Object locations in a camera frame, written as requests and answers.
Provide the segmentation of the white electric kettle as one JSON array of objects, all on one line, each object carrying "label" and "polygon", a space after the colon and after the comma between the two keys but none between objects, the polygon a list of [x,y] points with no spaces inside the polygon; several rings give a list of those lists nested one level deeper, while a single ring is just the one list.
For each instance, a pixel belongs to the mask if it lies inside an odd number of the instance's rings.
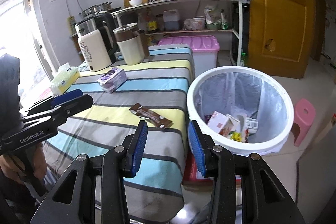
[{"label": "white electric kettle", "polygon": [[107,11],[75,24],[77,42],[90,71],[100,71],[117,61],[119,48],[113,34],[115,28],[113,17]]}]

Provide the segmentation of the pink plastic stool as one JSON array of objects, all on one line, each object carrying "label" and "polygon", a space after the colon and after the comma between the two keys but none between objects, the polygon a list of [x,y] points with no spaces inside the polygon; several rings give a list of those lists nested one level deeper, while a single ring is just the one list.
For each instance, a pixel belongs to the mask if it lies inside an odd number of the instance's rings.
[{"label": "pink plastic stool", "polygon": [[294,106],[294,122],[291,132],[294,135],[294,146],[298,147],[309,132],[316,115],[314,106],[305,98]]}]

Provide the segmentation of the cream brown mug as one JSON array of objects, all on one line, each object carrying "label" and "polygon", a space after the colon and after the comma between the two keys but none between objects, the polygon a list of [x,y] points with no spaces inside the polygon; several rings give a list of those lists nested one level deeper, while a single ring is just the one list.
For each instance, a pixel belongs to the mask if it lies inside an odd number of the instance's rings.
[{"label": "cream brown mug", "polygon": [[145,31],[138,23],[129,23],[113,30],[117,45],[127,65],[136,65],[149,57]]}]

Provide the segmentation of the white trash bin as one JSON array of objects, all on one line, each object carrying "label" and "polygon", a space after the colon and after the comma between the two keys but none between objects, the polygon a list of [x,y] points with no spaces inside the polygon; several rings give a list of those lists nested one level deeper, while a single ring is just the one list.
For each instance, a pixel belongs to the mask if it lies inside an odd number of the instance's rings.
[{"label": "white trash bin", "polygon": [[[265,73],[237,66],[214,68],[194,79],[187,93],[187,110],[190,120],[197,121],[215,144],[242,156],[280,152],[294,120],[291,98],[281,84]],[[246,143],[216,133],[205,122],[215,111],[257,120],[256,133]]]}]

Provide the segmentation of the plastic oil jug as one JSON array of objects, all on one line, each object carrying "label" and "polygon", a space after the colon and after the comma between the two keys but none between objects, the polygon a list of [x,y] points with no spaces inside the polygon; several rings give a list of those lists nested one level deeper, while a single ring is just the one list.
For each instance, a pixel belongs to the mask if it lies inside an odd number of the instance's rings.
[{"label": "plastic oil jug", "polygon": [[181,29],[180,14],[178,10],[166,10],[163,12],[163,22],[166,31],[178,31]]}]

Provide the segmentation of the yellow tissue pack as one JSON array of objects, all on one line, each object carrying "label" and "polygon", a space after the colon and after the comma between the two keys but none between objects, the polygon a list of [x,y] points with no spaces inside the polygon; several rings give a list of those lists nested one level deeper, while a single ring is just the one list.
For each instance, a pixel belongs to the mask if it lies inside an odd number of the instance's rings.
[{"label": "yellow tissue pack", "polygon": [[78,67],[71,67],[69,63],[61,65],[50,83],[52,94],[54,96],[62,95],[79,77]]}]

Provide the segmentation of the yellow snack bag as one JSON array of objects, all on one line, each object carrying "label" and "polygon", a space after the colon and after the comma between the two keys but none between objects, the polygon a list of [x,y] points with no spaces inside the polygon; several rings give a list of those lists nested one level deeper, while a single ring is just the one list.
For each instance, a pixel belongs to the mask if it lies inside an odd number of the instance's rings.
[{"label": "yellow snack bag", "polygon": [[236,132],[236,131],[230,132],[229,135],[228,135],[228,139],[238,141],[238,142],[242,142],[242,143],[245,142],[244,135],[242,133]]}]

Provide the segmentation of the purple foil pouch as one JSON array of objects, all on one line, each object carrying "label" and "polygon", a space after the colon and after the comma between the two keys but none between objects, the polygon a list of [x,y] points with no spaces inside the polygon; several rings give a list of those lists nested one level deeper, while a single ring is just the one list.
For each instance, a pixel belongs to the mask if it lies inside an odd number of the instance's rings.
[{"label": "purple foil pouch", "polygon": [[212,117],[212,115],[205,115],[205,124],[208,124],[211,117]]}]

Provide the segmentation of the steel pot with lid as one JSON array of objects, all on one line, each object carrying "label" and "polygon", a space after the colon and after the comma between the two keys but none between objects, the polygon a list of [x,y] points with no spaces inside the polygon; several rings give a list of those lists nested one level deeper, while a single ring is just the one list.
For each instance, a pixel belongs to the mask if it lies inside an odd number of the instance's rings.
[{"label": "steel pot with lid", "polygon": [[115,12],[120,9],[121,7],[112,7],[112,2],[103,2],[98,5],[88,7],[87,9],[81,11],[79,15],[81,16],[82,19],[85,19],[87,17],[94,16],[101,11]]}]

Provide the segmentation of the white small bowl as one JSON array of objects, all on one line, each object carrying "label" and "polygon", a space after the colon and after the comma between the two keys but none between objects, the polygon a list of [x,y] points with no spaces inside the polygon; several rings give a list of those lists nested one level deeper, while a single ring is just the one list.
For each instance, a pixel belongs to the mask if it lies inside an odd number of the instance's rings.
[{"label": "white small bowl", "polygon": [[142,0],[130,0],[129,4],[134,7],[142,4]]}]

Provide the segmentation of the wooden door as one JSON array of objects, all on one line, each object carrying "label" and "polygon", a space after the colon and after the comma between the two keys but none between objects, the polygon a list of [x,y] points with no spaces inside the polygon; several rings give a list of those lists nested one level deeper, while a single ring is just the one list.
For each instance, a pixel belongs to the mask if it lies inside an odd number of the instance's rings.
[{"label": "wooden door", "polygon": [[252,0],[249,8],[249,67],[303,78],[313,43],[315,0]]}]

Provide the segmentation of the white kitchen shelf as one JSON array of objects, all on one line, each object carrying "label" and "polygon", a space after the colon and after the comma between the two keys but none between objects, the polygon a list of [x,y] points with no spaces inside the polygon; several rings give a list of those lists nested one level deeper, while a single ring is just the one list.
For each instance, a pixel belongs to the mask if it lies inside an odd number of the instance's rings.
[{"label": "white kitchen shelf", "polygon": [[[144,9],[150,8],[153,11],[172,10],[177,9],[180,14],[180,29],[179,30],[163,30],[149,33],[149,36],[165,36],[172,34],[194,34],[194,33],[224,33],[230,32],[234,36],[232,45],[230,47],[230,54],[234,63],[241,63],[242,53],[247,53],[249,32],[244,32],[248,29],[249,16],[245,16],[244,7],[248,7],[252,0],[163,0],[144,3],[138,6],[128,7],[125,9],[112,12],[111,15],[117,20],[117,25],[124,25],[122,16],[128,15],[132,12],[140,12]],[[229,27],[226,30],[211,30],[204,28],[202,30],[187,30],[183,27],[183,22],[193,15],[204,15],[204,9],[208,5],[217,5],[227,11],[230,17]]]}]

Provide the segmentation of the pink lid storage box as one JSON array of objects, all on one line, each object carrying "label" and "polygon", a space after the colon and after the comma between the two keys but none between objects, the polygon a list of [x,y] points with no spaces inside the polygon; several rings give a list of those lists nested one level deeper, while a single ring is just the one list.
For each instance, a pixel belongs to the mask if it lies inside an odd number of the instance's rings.
[{"label": "pink lid storage box", "polygon": [[217,66],[218,52],[220,50],[217,38],[212,35],[174,36],[163,38],[158,45],[185,44],[193,52],[195,77]]}]

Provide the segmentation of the purple milk carton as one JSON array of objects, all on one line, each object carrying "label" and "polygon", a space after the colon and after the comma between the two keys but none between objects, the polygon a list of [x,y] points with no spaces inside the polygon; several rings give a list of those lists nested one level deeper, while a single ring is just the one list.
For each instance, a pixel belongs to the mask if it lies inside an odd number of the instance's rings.
[{"label": "purple milk carton", "polygon": [[111,68],[97,80],[102,90],[108,93],[113,93],[126,81],[127,75],[120,68]]}]

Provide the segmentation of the brown coffee sachet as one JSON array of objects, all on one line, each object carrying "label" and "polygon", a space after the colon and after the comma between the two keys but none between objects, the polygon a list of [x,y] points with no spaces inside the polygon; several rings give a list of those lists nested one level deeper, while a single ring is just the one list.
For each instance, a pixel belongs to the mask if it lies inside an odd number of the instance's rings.
[{"label": "brown coffee sachet", "polygon": [[153,125],[155,125],[155,127],[160,128],[162,130],[169,128],[173,124],[171,120],[165,118],[164,116],[156,113],[153,110],[143,107],[139,103],[136,103],[135,105],[133,105],[129,109],[129,111],[132,114],[152,123]]}]

